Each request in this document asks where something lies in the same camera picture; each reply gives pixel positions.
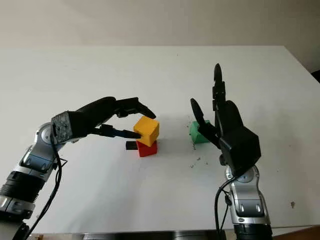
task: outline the yellow cube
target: yellow cube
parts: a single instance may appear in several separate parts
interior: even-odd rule
[[[137,139],[140,143],[151,147],[159,136],[159,122],[146,116],[142,116],[134,125],[133,130],[141,135]]]

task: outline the black cable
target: black cable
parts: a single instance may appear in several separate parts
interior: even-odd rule
[[[39,223],[39,221],[43,218],[43,216],[46,214],[46,212],[48,211],[52,201],[54,200],[56,194],[57,194],[57,191],[58,191],[58,188],[60,186],[60,182],[61,182],[61,177],[62,177],[62,164],[61,164],[61,159],[59,157],[59,154],[58,154],[58,151],[57,151],[57,148],[55,146],[55,143],[54,143],[54,139],[53,139],[53,136],[51,135],[50,136],[50,140],[51,140],[51,146],[52,146],[52,150],[53,150],[53,153],[55,155],[55,158],[56,158],[56,162],[57,162],[57,166],[58,166],[58,171],[56,173],[56,178],[55,178],[55,185],[54,185],[54,188],[51,192],[51,195],[48,199],[48,201],[46,202],[46,204],[44,205],[41,213],[39,214],[38,218],[36,219],[36,221],[34,222],[34,224],[32,225],[32,227],[30,228],[28,234],[26,235],[26,238],[27,239],[29,237],[29,235],[32,233],[32,231],[35,229],[35,227],[37,226],[37,224]]]
[[[64,167],[64,165],[66,165],[66,164],[67,164],[68,160],[63,159],[63,158],[60,158],[60,160],[64,161],[64,163],[61,165],[61,168],[63,168],[63,167]],[[57,182],[57,181],[58,181],[58,174],[59,174],[59,170],[58,170],[58,171],[56,171],[56,174],[55,174],[55,182]]]
[[[215,194],[215,198],[214,198],[214,221],[215,221],[215,229],[216,229],[216,233],[218,235],[218,239],[221,239],[221,232],[220,232],[220,228],[219,228],[219,216],[218,216],[218,200],[219,200],[219,195],[220,193],[224,190],[224,188],[229,185],[230,183],[232,183],[234,180],[236,180],[237,177],[232,177],[230,179],[228,179],[227,181],[225,181],[218,189],[218,191],[216,191]]]

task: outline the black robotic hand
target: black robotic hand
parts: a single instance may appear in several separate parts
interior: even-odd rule
[[[56,144],[73,142],[88,134],[105,137],[123,137],[139,139],[139,133],[128,130],[117,130],[111,125],[103,124],[113,115],[118,118],[127,117],[130,114],[141,113],[151,119],[156,115],[145,105],[139,102],[137,97],[116,100],[113,96],[107,96],[91,102],[76,111],[64,111],[51,119],[52,133]]]
[[[261,157],[259,138],[244,126],[237,106],[226,100],[226,87],[219,64],[214,67],[212,98],[215,126],[205,122],[197,101],[193,98],[190,100],[199,123],[198,132],[221,149],[221,165],[229,165],[233,176],[241,176]]]

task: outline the black object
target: black object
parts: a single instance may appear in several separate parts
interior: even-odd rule
[[[235,224],[237,240],[272,240],[272,230],[268,224]]]
[[[21,223],[18,231],[16,231],[12,240],[24,240],[28,238],[29,226],[26,225],[24,222]]]
[[[244,126],[237,106],[226,100],[226,87],[219,64],[214,67],[212,98],[215,126],[205,122],[197,101],[193,98],[190,100],[195,119],[199,123],[198,131],[221,149],[221,165],[228,164],[232,175],[240,176],[261,157],[259,138]]]
[[[19,171],[12,171],[0,190],[0,195],[33,203],[45,181]]]
[[[96,126],[108,121],[113,115],[124,118],[129,114],[141,113],[151,119],[156,115],[145,105],[139,102],[137,97],[116,100],[113,96],[107,96],[91,102],[77,111],[64,111],[51,119],[52,132],[57,144],[76,141],[88,134],[124,138],[140,138],[137,133],[131,131],[119,131],[110,125],[95,129]]]
[[[136,141],[126,141],[125,142],[125,149],[126,150],[138,150],[137,142]]]
[[[314,71],[311,75],[320,83],[320,70]]]

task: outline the red cube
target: red cube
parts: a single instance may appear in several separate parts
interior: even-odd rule
[[[151,146],[147,146],[139,141],[136,141],[136,145],[138,147],[140,157],[146,157],[157,153],[157,141],[155,141]]]

